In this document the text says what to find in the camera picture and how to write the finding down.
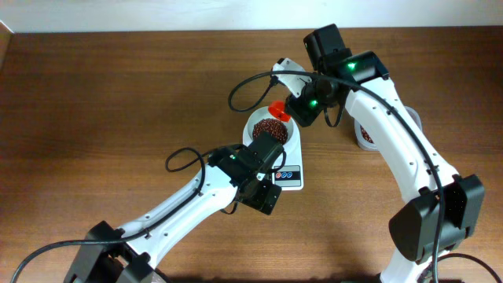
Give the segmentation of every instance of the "wood surface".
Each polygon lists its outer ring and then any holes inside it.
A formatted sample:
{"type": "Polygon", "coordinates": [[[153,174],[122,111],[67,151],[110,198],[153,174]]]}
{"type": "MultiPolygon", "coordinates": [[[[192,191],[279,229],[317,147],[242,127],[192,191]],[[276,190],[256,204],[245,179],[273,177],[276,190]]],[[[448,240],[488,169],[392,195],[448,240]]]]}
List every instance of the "wood surface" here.
{"type": "MultiPolygon", "coordinates": [[[[30,252],[79,239],[106,220],[135,219],[199,168],[164,170],[176,149],[239,142],[247,113],[229,91],[281,57],[306,69],[310,31],[16,34],[0,75],[0,281],[30,252]]],[[[424,133],[486,198],[473,238],[458,249],[503,275],[503,28],[343,29],[353,53],[373,50],[424,133]]],[[[267,80],[246,86],[250,105],[267,80]]],[[[276,87],[262,103],[283,99],[276,87]]],[[[271,216],[241,206],[214,214],[160,269],[175,277],[308,280],[377,274],[394,245],[389,219],[403,206],[379,153],[360,150],[354,121],[301,129],[305,186],[283,192],[271,216]]],[[[181,156],[183,164],[192,156],[181,156]]],[[[20,282],[57,282],[77,248],[41,255],[20,282]]],[[[491,282],[480,266],[441,262],[441,277],[491,282]]]]}
{"type": "Polygon", "coordinates": [[[6,57],[7,46],[9,46],[11,33],[9,29],[0,21],[0,71],[6,57]]]}

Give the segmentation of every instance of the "container of beans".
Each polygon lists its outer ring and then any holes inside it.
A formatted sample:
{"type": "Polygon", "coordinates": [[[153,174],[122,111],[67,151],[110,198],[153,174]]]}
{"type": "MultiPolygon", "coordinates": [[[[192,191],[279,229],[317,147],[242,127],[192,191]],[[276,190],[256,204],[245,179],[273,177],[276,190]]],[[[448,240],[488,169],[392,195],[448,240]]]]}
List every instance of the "container of beans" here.
{"type": "MultiPolygon", "coordinates": [[[[421,119],[419,118],[419,114],[417,112],[410,108],[409,106],[405,106],[407,112],[409,113],[410,117],[414,122],[416,122],[417,127],[419,127],[419,130],[423,130],[423,124],[421,123],[421,119]]],[[[360,125],[360,123],[355,120],[354,121],[354,132],[356,133],[356,139],[358,141],[358,146],[362,148],[363,150],[369,150],[369,151],[377,151],[377,147],[374,144],[372,138],[370,137],[369,133],[360,125]]]]}
{"type": "Polygon", "coordinates": [[[300,141],[299,128],[293,119],[282,122],[269,113],[267,107],[255,110],[243,130],[243,144],[250,145],[262,131],[267,131],[281,144],[287,155],[298,145],[300,141]]]}

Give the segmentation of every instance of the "white scale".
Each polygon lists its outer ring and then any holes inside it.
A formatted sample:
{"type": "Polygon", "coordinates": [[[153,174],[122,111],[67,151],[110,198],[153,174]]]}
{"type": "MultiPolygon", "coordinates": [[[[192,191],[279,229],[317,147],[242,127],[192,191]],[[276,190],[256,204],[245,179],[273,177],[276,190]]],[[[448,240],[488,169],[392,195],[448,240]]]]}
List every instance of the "white scale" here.
{"type": "MultiPolygon", "coordinates": [[[[259,108],[251,114],[243,130],[244,145],[249,146],[252,143],[255,124],[269,118],[276,119],[269,113],[267,107],[259,108]]],[[[297,127],[293,118],[282,123],[286,126],[288,132],[286,144],[283,145],[286,152],[285,165],[277,173],[269,174],[266,178],[270,178],[273,184],[280,186],[283,190],[300,190],[304,187],[304,177],[299,127],[297,127]]],[[[274,162],[273,168],[280,167],[282,159],[283,155],[279,156],[274,162]]]]}

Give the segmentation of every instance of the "brown beans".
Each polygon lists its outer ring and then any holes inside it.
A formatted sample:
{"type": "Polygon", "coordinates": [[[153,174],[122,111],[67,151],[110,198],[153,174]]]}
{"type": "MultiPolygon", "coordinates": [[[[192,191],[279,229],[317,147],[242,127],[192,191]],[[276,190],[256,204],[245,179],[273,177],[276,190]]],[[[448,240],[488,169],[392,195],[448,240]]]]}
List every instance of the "brown beans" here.
{"type": "Polygon", "coordinates": [[[288,131],[286,126],[278,119],[263,119],[253,126],[253,139],[256,139],[263,131],[268,132],[282,145],[286,143],[288,131]]]}
{"type": "Polygon", "coordinates": [[[366,141],[368,141],[368,142],[370,142],[370,143],[374,143],[374,141],[371,139],[371,137],[370,137],[369,133],[367,133],[367,131],[366,131],[366,130],[362,127],[362,126],[360,126],[360,129],[362,130],[362,137],[363,137],[366,141]]]}

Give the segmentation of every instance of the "red object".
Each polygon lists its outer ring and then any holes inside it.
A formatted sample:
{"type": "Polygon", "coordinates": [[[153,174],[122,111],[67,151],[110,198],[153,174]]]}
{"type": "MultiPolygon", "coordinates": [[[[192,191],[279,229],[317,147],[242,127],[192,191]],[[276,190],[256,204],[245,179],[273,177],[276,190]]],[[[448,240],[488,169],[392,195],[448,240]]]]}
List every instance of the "red object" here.
{"type": "Polygon", "coordinates": [[[292,118],[289,114],[285,113],[285,103],[283,101],[273,101],[269,105],[268,110],[274,118],[279,119],[281,122],[288,122],[292,118]]]}

